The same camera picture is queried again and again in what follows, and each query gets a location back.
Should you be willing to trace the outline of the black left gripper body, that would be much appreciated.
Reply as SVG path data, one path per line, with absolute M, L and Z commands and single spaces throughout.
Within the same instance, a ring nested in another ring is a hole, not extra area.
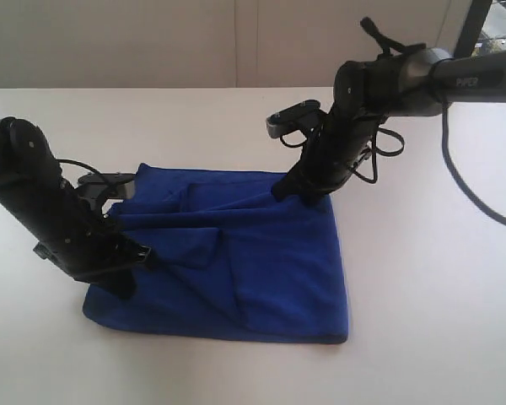
M 35 251 L 77 281 L 149 262 L 152 250 L 122 232 L 102 212 L 110 199 L 79 196 L 61 176 L 32 181 L 32 234 Z

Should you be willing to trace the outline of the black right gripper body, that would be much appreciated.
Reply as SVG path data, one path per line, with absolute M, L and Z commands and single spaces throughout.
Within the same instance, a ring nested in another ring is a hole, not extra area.
M 345 118 L 329 112 L 300 155 L 294 175 L 297 194 L 321 198 L 341 188 L 381 122 L 377 116 Z

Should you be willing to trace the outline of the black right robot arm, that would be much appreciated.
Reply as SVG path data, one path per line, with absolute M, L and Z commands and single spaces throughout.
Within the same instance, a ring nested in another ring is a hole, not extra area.
M 304 100 L 270 115 L 270 138 L 301 132 L 299 160 L 272 186 L 282 201 L 315 204 L 338 189 L 378 152 L 375 138 L 391 117 L 430 117 L 455 102 L 506 103 L 506 51 L 454 59 L 439 48 L 345 62 L 336 73 L 333 101 L 323 111 Z

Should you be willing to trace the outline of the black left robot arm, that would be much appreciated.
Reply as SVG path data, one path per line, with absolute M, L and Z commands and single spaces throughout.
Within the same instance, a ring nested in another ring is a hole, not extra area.
M 0 120 L 0 204 L 37 239 L 35 254 L 78 282 L 130 299 L 137 289 L 132 270 L 148 264 L 152 252 L 103 207 L 132 197 L 135 176 L 90 169 L 73 186 L 61 165 L 39 127 Z

